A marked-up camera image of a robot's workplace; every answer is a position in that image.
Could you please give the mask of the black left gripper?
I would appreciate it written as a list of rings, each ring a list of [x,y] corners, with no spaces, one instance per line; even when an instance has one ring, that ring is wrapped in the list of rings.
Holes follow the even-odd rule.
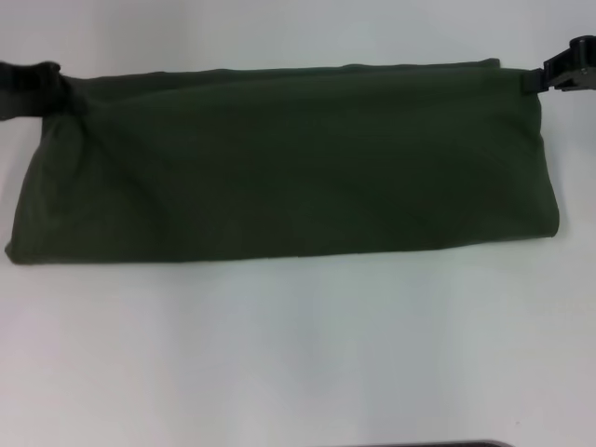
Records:
[[[81,115],[87,100],[53,61],[35,65],[1,62],[1,120],[58,113]]]

